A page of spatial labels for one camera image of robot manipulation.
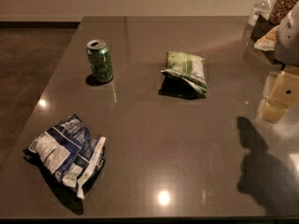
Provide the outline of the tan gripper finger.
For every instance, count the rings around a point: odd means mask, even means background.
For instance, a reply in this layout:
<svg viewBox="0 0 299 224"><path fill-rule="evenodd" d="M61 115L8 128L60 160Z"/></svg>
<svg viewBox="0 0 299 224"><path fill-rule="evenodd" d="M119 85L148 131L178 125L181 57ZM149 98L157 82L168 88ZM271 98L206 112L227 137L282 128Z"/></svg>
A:
<svg viewBox="0 0 299 224"><path fill-rule="evenodd" d="M299 101L299 67L286 66L266 79L261 101L261 118L278 122Z"/></svg>

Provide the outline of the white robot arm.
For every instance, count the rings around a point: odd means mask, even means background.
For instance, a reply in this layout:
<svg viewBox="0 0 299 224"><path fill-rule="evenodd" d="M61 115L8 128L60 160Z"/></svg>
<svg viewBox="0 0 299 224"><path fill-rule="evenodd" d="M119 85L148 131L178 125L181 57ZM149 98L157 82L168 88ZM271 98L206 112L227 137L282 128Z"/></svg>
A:
<svg viewBox="0 0 299 224"><path fill-rule="evenodd" d="M254 47L273 50L275 59L285 65L276 79L268 79L260 106L263 120L278 122L299 101L299 2Z"/></svg>

